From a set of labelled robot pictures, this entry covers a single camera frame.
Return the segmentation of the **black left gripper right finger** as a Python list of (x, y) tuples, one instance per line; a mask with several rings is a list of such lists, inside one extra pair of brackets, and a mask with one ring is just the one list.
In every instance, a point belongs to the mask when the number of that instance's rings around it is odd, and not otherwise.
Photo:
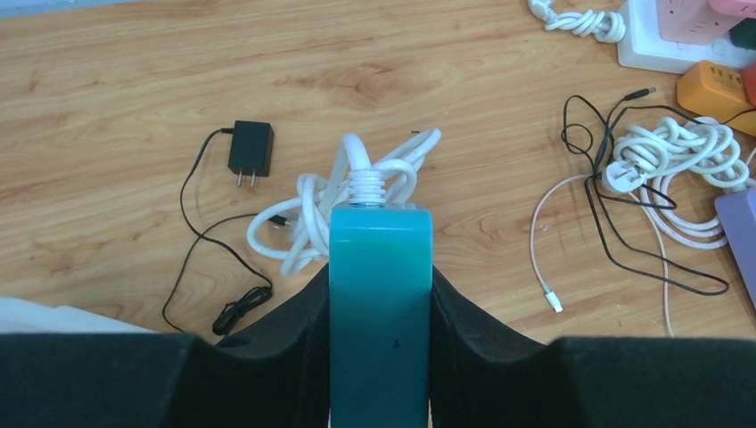
[(467, 300), (431, 291), (436, 427), (752, 427), (755, 344), (562, 337), (542, 344)]

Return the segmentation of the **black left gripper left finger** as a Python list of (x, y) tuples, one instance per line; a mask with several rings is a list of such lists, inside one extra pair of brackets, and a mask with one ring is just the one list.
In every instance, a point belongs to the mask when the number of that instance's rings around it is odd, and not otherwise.
[(4, 427), (324, 427), (328, 272), (216, 344), (190, 333), (1, 338)]

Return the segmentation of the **teal power strip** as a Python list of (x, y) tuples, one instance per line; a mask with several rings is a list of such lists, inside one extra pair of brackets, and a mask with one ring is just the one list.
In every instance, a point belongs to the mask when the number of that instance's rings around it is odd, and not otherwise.
[(330, 425), (425, 427), (433, 226), (413, 204), (333, 210)]

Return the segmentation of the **black power adapter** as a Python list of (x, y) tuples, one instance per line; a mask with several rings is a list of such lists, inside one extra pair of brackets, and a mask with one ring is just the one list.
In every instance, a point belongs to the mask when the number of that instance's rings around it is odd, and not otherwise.
[(192, 167), (190, 167), (178, 193), (178, 206), (181, 217), (189, 231), (194, 235), (194, 241), (186, 252), (176, 280), (160, 310), (160, 316), (163, 322), (178, 333), (183, 333), (185, 329), (169, 318), (168, 309), (177, 294), (193, 251), (201, 242), (212, 243), (223, 249), (247, 272), (262, 281), (261, 285), (252, 286), (241, 297), (225, 304), (211, 325), (211, 331), (214, 335), (218, 337), (228, 336), (248, 313), (270, 301), (275, 291), (274, 282), (270, 276), (254, 268), (229, 244), (209, 236), (209, 233), (213, 231), (213, 229), (222, 226), (225, 223), (238, 219), (253, 219), (257, 217), (258, 214), (256, 212), (223, 218), (208, 226), (204, 231), (200, 231), (187, 215), (185, 207), (186, 187), (189, 185), (190, 180), (200, 167), (201, 161), (209, 148), (210, 143), (219, 135), (230, 136), (226, 166), (236, 177), (238, 185), (241, 185), (246, 177), (250, 180), (250, 184), (254, 185), (258, 177), (268, 177), (270, 172), (275, 131), (272, 125), (267, 122), (237, 120), (230, 128), (218, 128), (211, 131), (201, 143)]

